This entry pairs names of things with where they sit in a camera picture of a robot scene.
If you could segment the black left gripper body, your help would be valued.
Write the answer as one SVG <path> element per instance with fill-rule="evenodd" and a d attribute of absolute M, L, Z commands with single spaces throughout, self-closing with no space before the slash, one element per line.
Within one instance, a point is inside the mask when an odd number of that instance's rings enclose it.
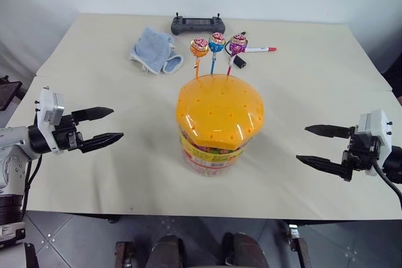
<path fill-rule="evenodd" d="M 72 112 L 69 115 L 62 116 L 59 125 L 55 126 L 55 130 L 52 132 L 60 150 L 73 151 L 79 149 L 83 152 L 84 140 L 76 128 L 83 119 L 84 113 L 82 112 Z"/>

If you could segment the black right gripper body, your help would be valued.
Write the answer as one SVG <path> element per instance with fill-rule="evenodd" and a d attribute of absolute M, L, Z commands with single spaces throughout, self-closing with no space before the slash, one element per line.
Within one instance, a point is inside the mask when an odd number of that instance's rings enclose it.
<path fill-rule="evenodd" d="M 350 127 L 349 134 L 349 145 L 343 152 L 341 165 L 352 171 L 370 170 L 372 162 L 379 159 L 379 138 L 367 133 L 359 134 L 357 126 Z"/>

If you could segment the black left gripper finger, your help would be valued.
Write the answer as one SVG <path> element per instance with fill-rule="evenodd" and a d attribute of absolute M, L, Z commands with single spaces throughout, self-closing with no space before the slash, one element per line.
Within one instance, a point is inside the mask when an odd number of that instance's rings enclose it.
<path fill-rule="evenodd" d="M 83 121 L 94 121 L 97 119 L 101 119 L 111 113 L 114 110 L 106 107 L 93 107 L 89 109 L 82 109 L 78 111 L 73 111 L 71 113 L 72 119 L 75 123 L 83 122 Z"/>
<path fill-rule="evenodd" d="M 104 148 L 117 142 L 123 136 L 124 136 L 123 132 L 110 132 L 105 134 L 99 134 L 97 136 L 94 136 L 92 139 L 83 141 L 79 149 L 81 150 L 82 153 L 95 151 L 97 149 Z"/>

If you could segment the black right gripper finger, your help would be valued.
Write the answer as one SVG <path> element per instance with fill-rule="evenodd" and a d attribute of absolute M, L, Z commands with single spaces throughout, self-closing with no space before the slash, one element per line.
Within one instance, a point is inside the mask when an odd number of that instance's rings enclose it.
<path fill-rule="evenodd" d="M 355 132 L 355 127 L 340 127 L 326 124 L 317 124 L 307 126 L 305 130 L 314 133 L 318 136 L 329 137 L 329 138 L 339 137 L 348 139 Z"/>
<path fill-rule="evenodd" d="M 296 158 L 303 164 L 306 164 L 313 169 L 339 176 L 344 181 L 350 181 L 352 179 L 352 170 L 345 165 L 333 163 L 329 159 L 320 158 L 317 156 L 296 155 Z"/>

